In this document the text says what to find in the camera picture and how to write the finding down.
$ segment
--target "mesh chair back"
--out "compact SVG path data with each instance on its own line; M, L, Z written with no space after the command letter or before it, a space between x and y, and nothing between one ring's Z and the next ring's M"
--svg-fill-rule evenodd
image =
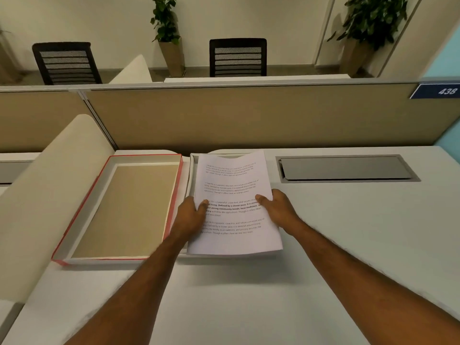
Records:
M267 76L267 40L210 40L209 75L210 77Z
M101 84L89 42L46 42L32 51L45 85Z

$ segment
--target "number sign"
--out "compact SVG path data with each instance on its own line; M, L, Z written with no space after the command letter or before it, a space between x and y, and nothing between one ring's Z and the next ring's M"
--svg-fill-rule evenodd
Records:
M460 98L460 83L420 84L411 99Z

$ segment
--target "document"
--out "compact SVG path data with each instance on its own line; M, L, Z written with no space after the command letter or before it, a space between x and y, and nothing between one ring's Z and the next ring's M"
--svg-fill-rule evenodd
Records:
M278 227L255 200L273 199L263 150L238 158L200 154L195 206L209 201L201 233L187 254L246 255L282 249Z

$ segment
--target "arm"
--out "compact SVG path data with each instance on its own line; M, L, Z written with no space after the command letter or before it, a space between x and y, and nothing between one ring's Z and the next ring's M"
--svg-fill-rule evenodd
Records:
M147 345L163 292L185 243L202 228L207 200L179 206L170 235L65 345Z
M313 265L373 344L460 344L460 322L364 264L305 224L287 196L257 195L271 220L302 245Z

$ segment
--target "beige planter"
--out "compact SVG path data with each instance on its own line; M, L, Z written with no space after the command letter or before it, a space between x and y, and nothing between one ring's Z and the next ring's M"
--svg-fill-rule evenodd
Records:
M159 42L159 44L166 65L168 65L169 75L171 77L182 77L185 74L182 39L179 39L179 45L175 45L172 42Z
M355 39L347 39L340 61L340 73L353 77L374 55L373 47L366 41L359 43Z
M0 43L0 84L15 83L21 79L20 72Z

